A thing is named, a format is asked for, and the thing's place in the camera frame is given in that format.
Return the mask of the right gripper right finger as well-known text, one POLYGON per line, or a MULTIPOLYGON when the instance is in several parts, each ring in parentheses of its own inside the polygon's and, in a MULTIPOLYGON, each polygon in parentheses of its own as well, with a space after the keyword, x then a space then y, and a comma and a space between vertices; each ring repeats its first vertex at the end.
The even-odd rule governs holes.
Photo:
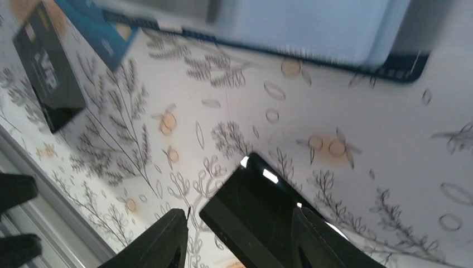
POLYGON ((293 210, 291 242, 294 267, 384 267, 308 208, 293 210))

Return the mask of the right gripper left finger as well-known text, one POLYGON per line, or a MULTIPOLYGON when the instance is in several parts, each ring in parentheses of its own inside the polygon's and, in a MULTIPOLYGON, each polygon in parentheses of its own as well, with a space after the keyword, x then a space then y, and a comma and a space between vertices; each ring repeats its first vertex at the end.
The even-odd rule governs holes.
POLYGON ((184 267, 189 229, 184 210, 170 209, 102 268, 184 267))

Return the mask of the plain black card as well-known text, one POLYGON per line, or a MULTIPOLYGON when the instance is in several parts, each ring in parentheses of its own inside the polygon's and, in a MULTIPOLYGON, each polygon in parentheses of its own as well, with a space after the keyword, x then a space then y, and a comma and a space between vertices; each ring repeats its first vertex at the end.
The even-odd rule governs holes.
POLYGON ((245 267, 296 267, 292 217, 296 208, 321 216, 314 205, 257 152, 242 158, 201 219, 245 267))

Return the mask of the blue card holder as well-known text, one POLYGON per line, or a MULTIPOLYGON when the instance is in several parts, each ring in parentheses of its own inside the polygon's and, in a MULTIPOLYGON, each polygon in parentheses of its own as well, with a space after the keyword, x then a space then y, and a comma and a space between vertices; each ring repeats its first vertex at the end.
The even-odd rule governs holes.
POLYGON ((105 20, 411 83, 430 56, 395 50, 410 1, 96 1, 105 20))

